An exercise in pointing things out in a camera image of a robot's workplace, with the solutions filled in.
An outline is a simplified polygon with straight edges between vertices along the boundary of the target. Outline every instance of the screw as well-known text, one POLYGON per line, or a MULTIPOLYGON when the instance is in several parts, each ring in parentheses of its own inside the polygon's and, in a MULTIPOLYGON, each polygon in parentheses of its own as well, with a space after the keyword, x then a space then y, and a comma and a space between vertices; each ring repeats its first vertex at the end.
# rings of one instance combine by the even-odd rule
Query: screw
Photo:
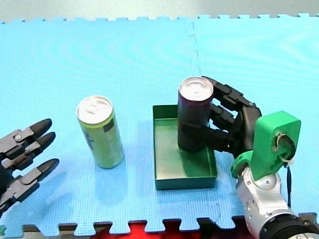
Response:
POLYGON ((21 139, 21 135, 20 134, 17 134, 15 137, 14 137, 15 140, 20 140, 21 139))

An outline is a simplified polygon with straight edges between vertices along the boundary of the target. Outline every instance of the interlocking foam tile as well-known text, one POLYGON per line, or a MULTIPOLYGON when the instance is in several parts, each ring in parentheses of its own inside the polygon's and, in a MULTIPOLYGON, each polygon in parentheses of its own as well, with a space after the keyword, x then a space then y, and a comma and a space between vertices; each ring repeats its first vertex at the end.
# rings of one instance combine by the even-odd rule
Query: interlocking foam tile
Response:
POLYGON ((152 105, 175 104, 179 82, 192 75, 237 88, 263 114, 286 110, 302 120, 292 208, 319 211, 319 18, 219 18, 0 25, 0 135, 50 117, 57 138, 35 164, 61 160, 35 193, 4 214, 7 237, 21 236, 25 224, 46 236, 57 235, 62 223, 77 223, 78 236, 94 234, 94 222, 113 222, 111 233, 128 233, 128 221, 141 220, 148 232, 163 231, 163 219, 181 219, 181 230, 197 229, 196 218, 235 227, 231 217, 243 210, 227 153, 216 153, 214 189, 155 190, 152 105), (126 159, 112 170, 94 165, 76 121, 76 105, 88 95, 107 96, 115 105, 126 159))
MULTIPOLYGON (((319 17, 299 16, 203 18, 194 22, 192 34, 196 36, 201 75, 243 92, 264 115, 285 110, 302 121, 292 166, 292 209, 296 213, 319 213, 319 17)), ((216 159, 220 167, 232 160, 227 154, 216 159)), ((286 170, 280 175, 287 198, 286 170)), ((230 177, 228 170, 225 177, 230 177)), ((241 205, 234 190, 217 191, 222 202, 217 224, 232 227, 231 216, 242 214, 241 205)))
POLYGON ((95 234, 94 222, 112 222, 119 234, 130 231, 128 221, 146 220, 156 232, 163 219, 182 219, 182 230, 198 229, 196 218, 218 219, 210 190, 155 190, 152 105, 176 104, 180 81, 199 74, 189 28, 187 18, 0 25, 0 135, 52 118, 55 142, 22 174, 60 159, 35 193, 3 215, 6 237, 22 236, 30 224, 56 236, 59 224, 76 223, 81 236, 95 234), (90 95, 115 106, 126 158, 111 170, 95 166, 76 119, 77 104, 90 95))

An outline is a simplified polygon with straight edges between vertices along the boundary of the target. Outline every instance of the robotic arm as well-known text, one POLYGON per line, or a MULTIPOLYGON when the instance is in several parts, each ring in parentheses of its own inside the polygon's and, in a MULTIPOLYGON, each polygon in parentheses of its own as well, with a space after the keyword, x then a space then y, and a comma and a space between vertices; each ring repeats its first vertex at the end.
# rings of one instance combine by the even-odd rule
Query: robotic arm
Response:
POLYGON ((58 165, 58 159, 51 159, 24 176, 12 176, 13 171, 31 165, 33 159, 54 141, 54 132, 42 136, 51 125, 52 121, 45 119, 0 138, 0 217, 16 201, 22 202, 33 193, 39 187, 39 181, 58 165))
POLYGON ((256 239, 319 239, 316 225, 290 209, 289 164, 298 143, 301 122, 286 112, 262 116, 256 105, 234 88, 211 78, 214 98, 210 118, 219 129, 184 123, 182 131, 217 151, 232 153, 232 176, 245 208, 245 221, 256 239), (236 111, 236 118, 228 111, 236 111), (287 167, 288 203, 281 194, 278 171, 287 167))

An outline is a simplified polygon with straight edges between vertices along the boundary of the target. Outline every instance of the can label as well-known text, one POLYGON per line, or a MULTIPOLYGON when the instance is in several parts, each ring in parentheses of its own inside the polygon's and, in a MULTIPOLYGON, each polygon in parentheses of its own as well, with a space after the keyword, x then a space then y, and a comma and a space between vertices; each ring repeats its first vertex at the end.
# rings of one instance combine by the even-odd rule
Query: can label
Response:
POLYGON ((124 158, 124 151, 115 118, 98 128, 80 122, 86 142, 96 163, 102 168, 113 168, 124 158))

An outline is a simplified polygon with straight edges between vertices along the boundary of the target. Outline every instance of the green plastic box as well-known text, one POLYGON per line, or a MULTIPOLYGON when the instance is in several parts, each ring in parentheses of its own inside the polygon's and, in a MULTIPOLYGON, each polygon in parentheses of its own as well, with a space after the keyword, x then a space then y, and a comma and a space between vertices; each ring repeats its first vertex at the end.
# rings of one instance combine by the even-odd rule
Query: green plastic box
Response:
POLYGON ((177 145, 177 105, 153 106, 153 126, 156 189, 214 187, 214 151, 189 153, 177 145))

